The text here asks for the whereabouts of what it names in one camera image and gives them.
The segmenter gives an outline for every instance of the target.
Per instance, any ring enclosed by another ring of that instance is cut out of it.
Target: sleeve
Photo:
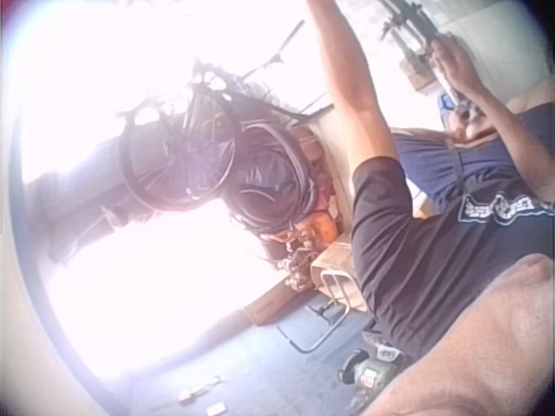
[[[388,157],[373,158],[358,166],[353,185],[353,260],[367,297],[369,281],[387,274],[401,254],[414,220],[413,200],[401,165]]]

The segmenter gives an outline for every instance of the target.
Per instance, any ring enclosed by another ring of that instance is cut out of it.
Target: raised arm
[[[472,100],[492,122],[520,176],[544,201],[555,201],[555,161],[511,111],[481,83],[464,50],[452,39],[434,41],[434,55],[453,86]]]
[[[306,0],[319,34],[324,72],[345,133],[349,167],[378,156],[397,159],[393,136],[378,107],[362,48],[335,0]]]

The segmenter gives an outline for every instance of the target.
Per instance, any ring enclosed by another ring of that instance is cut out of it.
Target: cardboard box
[[[298,292],[285,284],[287,278],[289,277],[287,276],[279,281],[256,301],[243,308],[245,315],[253,324],[257,326],[264,325],[291,299],[298,295]]]

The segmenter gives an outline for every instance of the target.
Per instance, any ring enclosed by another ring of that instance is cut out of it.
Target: blue floor
[[[309,312],[323,295],[301,295],[278,317],[293,339],[308,347],[328,326]],[[274,325],[249,327],[184,365],[138,381],[134,387],[133,416],[200,416],[224,402],[228,416],[336,416],[351,413],[356,395],[337,379],[337,370],[356,348],[364,348],[362,329],[369,317],[351,312],[339,329],[314,353],[303,355],[289,346]],[[191,383],[214,375],[224,382],[193,403],[176,398]]]

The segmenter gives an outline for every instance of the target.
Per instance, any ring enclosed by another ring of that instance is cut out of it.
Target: paper
[[[210,406],[206,409],[206,414],[208,416],[218,416],[219,414],[223,414],[225,412],[227,412],[227,407],[225,407],[225,404],[223,401],[220,401],[214,406]]]

